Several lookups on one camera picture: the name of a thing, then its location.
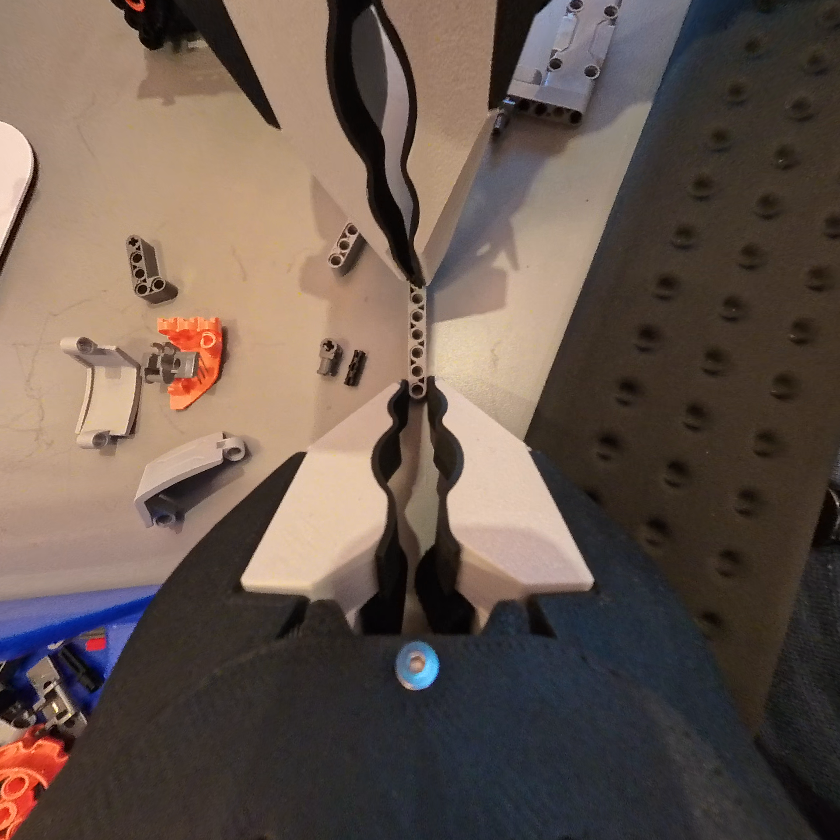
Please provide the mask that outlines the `long grey toy beam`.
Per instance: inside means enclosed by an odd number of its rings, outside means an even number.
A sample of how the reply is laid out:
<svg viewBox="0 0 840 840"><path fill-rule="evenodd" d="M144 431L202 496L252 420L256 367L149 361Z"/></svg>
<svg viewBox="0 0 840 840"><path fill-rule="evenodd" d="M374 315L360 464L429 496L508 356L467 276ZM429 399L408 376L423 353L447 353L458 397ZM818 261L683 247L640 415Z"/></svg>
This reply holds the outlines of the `long grey toy beam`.
<svg viewBox="0 0 840 840"><path fill-rule="evenodd" d="M412 399L422 401L427 393L427 289L408 284L407 372Z"/></svg>

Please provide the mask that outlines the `grey bent toy beam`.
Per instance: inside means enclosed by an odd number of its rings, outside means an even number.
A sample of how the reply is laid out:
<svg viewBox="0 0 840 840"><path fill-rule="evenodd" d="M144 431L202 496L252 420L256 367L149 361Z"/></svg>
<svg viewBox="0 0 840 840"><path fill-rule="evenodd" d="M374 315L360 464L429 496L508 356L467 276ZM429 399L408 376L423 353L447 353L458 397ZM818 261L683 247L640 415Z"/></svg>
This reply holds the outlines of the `grey bent toy beam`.
<svg viewBox="0 0 840 840"><path fill-rule="evenodd" d="M150 305L174 300L179 290L161 275L152 244L141 236L132 234L126 238L125 247L134 295Z"/></svg>

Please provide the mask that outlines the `grey long toy panel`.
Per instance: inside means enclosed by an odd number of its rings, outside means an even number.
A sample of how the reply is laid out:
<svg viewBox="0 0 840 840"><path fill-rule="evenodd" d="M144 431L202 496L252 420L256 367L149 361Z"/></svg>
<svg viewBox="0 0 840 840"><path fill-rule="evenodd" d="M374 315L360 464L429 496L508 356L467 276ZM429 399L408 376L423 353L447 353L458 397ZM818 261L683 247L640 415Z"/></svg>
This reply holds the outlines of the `grey long toy panel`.
<svg viewBox="0 0 840 840"><path fill-rule="evenodd" d="M140 363L117 346L85 337L64 338L60 348L87 373L77 446L100 449L130 436L140 404Z"/></svg>

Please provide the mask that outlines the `white desk stand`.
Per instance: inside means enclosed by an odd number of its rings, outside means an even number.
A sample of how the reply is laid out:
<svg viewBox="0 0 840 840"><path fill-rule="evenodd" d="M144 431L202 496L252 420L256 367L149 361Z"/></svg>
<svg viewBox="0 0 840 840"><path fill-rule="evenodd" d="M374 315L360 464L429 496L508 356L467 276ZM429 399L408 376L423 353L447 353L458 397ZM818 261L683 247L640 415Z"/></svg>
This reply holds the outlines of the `white desk stand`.
<svg viewBox="0 0 840 840"><path fill-rule="evenodd" d="M23 218L36 167L28 139L15 126L1 122L1 261Z"/></svg>

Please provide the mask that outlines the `orange pointed toy panel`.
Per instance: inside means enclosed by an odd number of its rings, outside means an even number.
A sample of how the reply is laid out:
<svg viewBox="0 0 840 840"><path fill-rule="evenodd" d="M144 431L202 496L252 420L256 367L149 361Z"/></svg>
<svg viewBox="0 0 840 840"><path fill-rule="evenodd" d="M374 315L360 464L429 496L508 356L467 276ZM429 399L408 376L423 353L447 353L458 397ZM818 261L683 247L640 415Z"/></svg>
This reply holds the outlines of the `orange pointed toy panel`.
<svg viewBox="0 0 840 840"><path fill-rule="evenodd" d="M219 318L158 318L157 330L177 351L197 354L196 372L167 386L170 408L186 410L216 382L222 367L224 331Z"/></svg>

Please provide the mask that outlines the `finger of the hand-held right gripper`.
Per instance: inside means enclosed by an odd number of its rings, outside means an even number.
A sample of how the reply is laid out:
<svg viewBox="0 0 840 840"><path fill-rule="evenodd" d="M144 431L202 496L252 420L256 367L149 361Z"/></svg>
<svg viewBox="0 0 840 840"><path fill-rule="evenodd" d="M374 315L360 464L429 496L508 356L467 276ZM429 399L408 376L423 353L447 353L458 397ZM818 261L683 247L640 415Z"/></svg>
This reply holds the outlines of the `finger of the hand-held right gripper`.
<svg viewBox="0 0 840 840"><path fill-rule="evenodd" d="M384 2L224 5L284 137L374 251L421 282L417 94Z"/></svg>
<svg viewBox="0 0 840 840"><path fill-rule="evenodd" d="M421 277L441 266L490 131L497 2L381 2L408 93L407 233Z"/></svg>

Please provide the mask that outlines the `grey toy building model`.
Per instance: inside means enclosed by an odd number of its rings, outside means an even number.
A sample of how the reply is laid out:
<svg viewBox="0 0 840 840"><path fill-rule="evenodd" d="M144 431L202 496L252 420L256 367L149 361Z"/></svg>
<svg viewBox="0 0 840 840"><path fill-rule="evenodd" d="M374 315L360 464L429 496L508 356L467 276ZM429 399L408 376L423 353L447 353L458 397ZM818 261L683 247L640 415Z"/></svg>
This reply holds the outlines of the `grey toy building model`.
<svg viewBox="0 0 840 840"><path fill-rule="evenodd" d="M139 41L149 50L167 44L179 45L198 35L194 23L175 1L111 1L124 21L137 32Z"/></svg>

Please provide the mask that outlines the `grey curved toy panel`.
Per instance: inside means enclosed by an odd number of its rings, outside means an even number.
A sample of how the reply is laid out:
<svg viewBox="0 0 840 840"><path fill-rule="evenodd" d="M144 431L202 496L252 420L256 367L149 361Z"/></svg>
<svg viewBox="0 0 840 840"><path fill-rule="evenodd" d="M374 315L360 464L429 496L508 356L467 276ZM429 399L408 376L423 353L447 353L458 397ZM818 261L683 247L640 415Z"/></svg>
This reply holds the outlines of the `grey curved toy panel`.
<svg viewBox="0 0 840 840"><path fill-rule="evenodd" d="M175 447L152 460L143 470L133 504L147 528L169 528L183 521L187 507L179 487L222 465L249 454L239 436L215 432Z"/></svg>

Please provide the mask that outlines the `grey toy beam with holes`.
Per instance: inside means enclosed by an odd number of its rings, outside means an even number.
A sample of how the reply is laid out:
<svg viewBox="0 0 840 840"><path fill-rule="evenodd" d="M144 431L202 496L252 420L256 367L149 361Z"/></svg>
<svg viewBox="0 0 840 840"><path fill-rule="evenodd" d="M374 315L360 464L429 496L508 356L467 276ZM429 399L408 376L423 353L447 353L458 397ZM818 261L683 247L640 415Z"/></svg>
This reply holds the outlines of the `grey toy beam with holes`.
<svg viewBox="0 0 840 840"><path fill-rule="evenodd" d="M328 256L331 270L343 277L354 268L366 242L356 224L348 222L341 230Z"/></svg>

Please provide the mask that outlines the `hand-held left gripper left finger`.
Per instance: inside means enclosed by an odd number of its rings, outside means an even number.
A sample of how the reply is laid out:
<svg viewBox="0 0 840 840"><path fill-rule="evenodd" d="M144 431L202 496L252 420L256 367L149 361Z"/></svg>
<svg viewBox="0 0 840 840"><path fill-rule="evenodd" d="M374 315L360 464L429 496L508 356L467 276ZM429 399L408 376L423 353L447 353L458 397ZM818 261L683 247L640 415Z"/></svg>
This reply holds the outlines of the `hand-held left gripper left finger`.
<svg viewBox="0 0 840 840"><path fill-rule="evenodd" d="M334 601L365 632L400 632L407 560L389 486L402 464L408 383L363 404L308 447L240 583Z"/></svg>

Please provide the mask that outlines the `dark grey toy plate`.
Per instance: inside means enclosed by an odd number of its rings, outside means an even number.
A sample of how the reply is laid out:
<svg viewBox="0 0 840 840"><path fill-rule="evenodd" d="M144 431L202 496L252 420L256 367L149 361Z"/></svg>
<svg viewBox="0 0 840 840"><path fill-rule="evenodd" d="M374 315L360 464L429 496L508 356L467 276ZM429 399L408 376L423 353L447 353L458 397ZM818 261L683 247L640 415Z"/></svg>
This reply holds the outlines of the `dark grey toy plate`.
<svg viewBox="0 0 840 840"><path fill-rule="evenodd" d="M199 364L198 352L180 350L169 342L152 343L143 358L143 382L171 385L178 380L191 380L197 377Z"/></svg>

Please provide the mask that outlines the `blue plastic bin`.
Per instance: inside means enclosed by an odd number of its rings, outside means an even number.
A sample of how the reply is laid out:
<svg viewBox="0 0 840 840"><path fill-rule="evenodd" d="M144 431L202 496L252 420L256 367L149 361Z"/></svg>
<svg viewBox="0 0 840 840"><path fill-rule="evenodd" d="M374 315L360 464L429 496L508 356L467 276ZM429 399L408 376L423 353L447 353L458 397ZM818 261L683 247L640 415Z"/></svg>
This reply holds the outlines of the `blue plastic bin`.
<svg viewBox="0 0 840 840"><path fill-rule="evenodd" d="M131 633L158 590L159 585L153 584L2 602L1 717L3 661L104 626L108 630L109 645L109 668L105 684Z"/></svg>

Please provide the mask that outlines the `pile of toy building parts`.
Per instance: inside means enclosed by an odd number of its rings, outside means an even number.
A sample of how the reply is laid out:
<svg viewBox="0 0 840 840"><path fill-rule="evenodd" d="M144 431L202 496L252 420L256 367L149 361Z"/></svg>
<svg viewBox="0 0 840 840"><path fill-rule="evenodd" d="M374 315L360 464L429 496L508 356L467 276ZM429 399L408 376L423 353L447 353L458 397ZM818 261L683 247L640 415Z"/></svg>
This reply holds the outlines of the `pile of toy building parts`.
<svg viewBox="0 0 840 840"><path fill-rule="evenodd" d="M66 766L108 670L105 626L2 662L1 838L14 838Z"/></svg>

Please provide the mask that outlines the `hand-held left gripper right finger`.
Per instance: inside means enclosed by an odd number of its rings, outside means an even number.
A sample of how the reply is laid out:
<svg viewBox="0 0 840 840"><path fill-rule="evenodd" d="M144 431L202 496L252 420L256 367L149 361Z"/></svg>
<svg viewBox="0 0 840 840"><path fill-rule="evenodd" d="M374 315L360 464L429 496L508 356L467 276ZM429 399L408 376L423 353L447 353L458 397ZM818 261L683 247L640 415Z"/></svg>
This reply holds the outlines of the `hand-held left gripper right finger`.
<svg viewBox="0 0 840 840"><path fill-rule="evenodd" d="M427 417L437 524L415 592L430 629L470 632L500 602L588 592L594 575L529 447L437 377Z"/></svg>

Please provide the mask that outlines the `large grey toy frame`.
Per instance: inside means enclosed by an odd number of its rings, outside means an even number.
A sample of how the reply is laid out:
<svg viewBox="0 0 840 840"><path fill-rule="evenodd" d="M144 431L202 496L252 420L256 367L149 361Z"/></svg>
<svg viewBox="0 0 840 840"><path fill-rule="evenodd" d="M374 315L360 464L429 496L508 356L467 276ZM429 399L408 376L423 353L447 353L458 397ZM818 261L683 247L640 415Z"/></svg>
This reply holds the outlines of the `large grey toy frame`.
<svg viewBox="0 0 840 840"><path fill-rule="evenodd" d="M621 1L551 1L533 19L491 131L529 115L577 128L613 40Z"/></svg>

